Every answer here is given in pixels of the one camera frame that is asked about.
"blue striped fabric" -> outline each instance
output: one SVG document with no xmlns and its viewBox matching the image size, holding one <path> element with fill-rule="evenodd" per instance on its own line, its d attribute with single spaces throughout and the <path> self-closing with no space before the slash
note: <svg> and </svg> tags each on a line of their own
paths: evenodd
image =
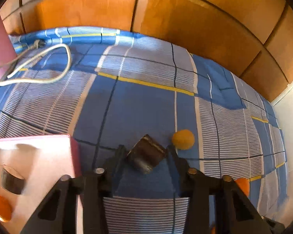
<svg viewBox="0 0 293 234">
<path fill-rule="evenodd" d="M 119 144 L 146 133 L 164 147 L 189 129 L 194 146 L 178 155 L 206 175 L 250 180 L 249 198 L 272 216 L 287 197 L 287 156 L 271 105 L 217 63 L 141 34 L 101 27 L 62 27 L 10 37 L 17 52 L 36 39 L 66 43 L 72 68 L 53 84 L 0 87 L 0 138 L 68 133 L 80 144 L 82 171 L 100 167 Z M 29 51 L 17 66 L 40 52 Z M 48 78 L 67 62 L 54 50 L 15 77 Z M 168 162 L 149 175 L 124 171 L 105 198 L 110 233 L 182 233 L 188 198 L 178 198 Z M 214 220 L 210 198 L 210 220 Z"/>
</svg>

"blue bedsheet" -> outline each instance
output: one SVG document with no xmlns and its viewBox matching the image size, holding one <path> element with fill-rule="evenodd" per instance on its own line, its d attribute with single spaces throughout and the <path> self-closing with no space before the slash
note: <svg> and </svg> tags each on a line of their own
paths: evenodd
<svg viewBox="0 0 293 234">
<path fill-rule="evenodd" d="M 195 144 L 178 155 L 190 166 L 213 177 L 248 178 L 261 215 L 285 200 L 287 157 L 273 108 L 219 64 L 116 29 L 65 27 L 11 37 L 17 52 L 36 39 L 68 44 L 72 68 L 53 84 L 0 87 L 0 138 L 68 133 L 80 144 L 85 172 L 119 144 L 130 149 L 148 133 L 166 147 L 175 131 L 189 129 Z M 15 77 L 54 77 L 66 62 L 65 49 L 54 50 Z M 172 176 L 166 160 L 149 175 L 125 169 L 115 197 L 105 199 L 110 233 L 182 233 L 188 198 L 177 198 Z M 210 204 L 212 222 L 212 197 Z"/>
</svg>

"white wall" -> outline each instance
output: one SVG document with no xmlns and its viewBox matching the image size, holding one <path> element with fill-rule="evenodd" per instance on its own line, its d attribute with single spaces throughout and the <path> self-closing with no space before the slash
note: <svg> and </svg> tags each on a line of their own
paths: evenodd
<svg viewBox="0 0 293 234">
<path fill-rule="evenodd" d="M 293 220 L 293 87 L 273 106 L 279 127 L 284 135 L 284 143 L 288 156 L 288 201 L 276 216 L 276 220 L 286 226 Z"/>
</svg>

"metal screw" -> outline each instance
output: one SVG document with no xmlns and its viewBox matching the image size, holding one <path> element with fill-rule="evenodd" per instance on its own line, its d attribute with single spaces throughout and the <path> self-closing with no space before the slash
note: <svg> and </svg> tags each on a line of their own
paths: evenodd
<svg viewBox="0 0 293 234">
<path fill-rule="evenodd" d="M 104 172 L 105 172 L 105 170 L 103 168 L 97 168 L 96 169 L 96 174 L 102 174 Z"/>
<path fill-rule="evenodd" d="M 224 175 L 224 176 L 222 177 L 222 179 L 223 179 L 224 181 L 226 181 L 226 182 L 231 182 L 231 181 L 232 181 L 232 178 L 231 178 L 229 175 Z"/>
<path fill-rule="evenodd" d="M 192 174 L 192 175 L 195 175 L 197 173 L 197 169 L 191 167 L 191 168 L 188 169 L 188 173 Z"/>
<path fill-rule="evenodd" d="M 71 176 L 65 174 L 65 175 L 63 175 L 60 179 L 61 179 L 61 181 L 67 181 L 67 180 L 69 180 L 70 178 L 71 178 Z"/>
</svg>

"yellow stripe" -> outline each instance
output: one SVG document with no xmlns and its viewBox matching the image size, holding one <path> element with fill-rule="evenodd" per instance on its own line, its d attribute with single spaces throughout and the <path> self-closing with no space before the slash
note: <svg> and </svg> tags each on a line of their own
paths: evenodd
<svg viewBox="0 0 293 234">
<path fill-rule="evenodd" d="M 257 179 L 261 179 L 262 176 L 261 175 L 258 175 L 258 176 L 255 176 L 255 177 L 252 177 L 252 178 L 249 178 L 249 181 L 254 181 L 254 180 L 257 180 Z"/>
<path fill-rule="evenodd" d="M 24 46 L 17 46 L 15 47 L 14 49 L 20 49 L 20 48 L 23 48 Z"/>
<path fill-rule="evenodd" d="M 112 78 L 112 79 L 116 79 L 117 78 L 117 76 L 113 76 L 113 75 L 106 74 L 106 73 L 102 73 L 102 72 L 99 72 L 98 75 L 105 76 L 105 77 L 109 77 L 109 78 Z"/>
<path fill-rule="evenodd" d="M 101 34 L 100 33 L 72 34 L 72 35 L 63 35 L 62 38 L 88 37 L 88 36 L 101 36 Z M 116 36 L 116 33 L 102 33 L 102 36 Z"/>
<path fill-rule="evenodd" d="M 259 121 L 261 121 L 261 122 L 263 122 L 263 123 L 268 123 L 268 120 L 263 120 L 263 119 L 260 119 L 260 118 L 257 118 L 257 117 L 255 117 L 255 116 L 251 116 L 253 119 L 255 119 L 255 120 L 259 120 Z"/>
<path fill-rule="evenodd" d="M 112 79 L 117 78 L 117 76 L 102 73 L 102 72 L 98 72 L 98 75 L 109 77 L 109 78 L 112 78 Z M 187 94 L 187 95 L 190 95 L 190 96 L 194 96 L 193 92 L 183 90 L 183 89 L 179 89 L 179 88 L 175 88 L 175 87 L 166 86 L 166 85 L 161 85 L 161 84 L 157 84 L 157 83 L 149 83 L 149 82 L 140 81 L 140 80 L 131 79 L 131 78 L 126 78 L 126 77 L 121 77 L 121 76 L 118 77 L 118 80 L 123 81 L 123 82 L 128 82 L 128 83 L 137 83 L 137 84 L 141 84 L 141 85 L 145 85 L 145 86 L 155 87 L 155 88 L 159 88 L 159 89 L 163 89 L 163 90 L 177 91 L 177 92 L 181 92 L 181 93 L 184 93 L 184 94 Z"/>
<path fill-rule="evenodd" d="M 283 163 L 281 163 L 281 164 L 278 164 L 278 165 L 276 166 L 276 169 L 279 168 L 279 167 L 281 167 L 281 166 L 284 165 L 284 164 L 285 164 L 285 162 L 283 162 Z"/>
</svg>

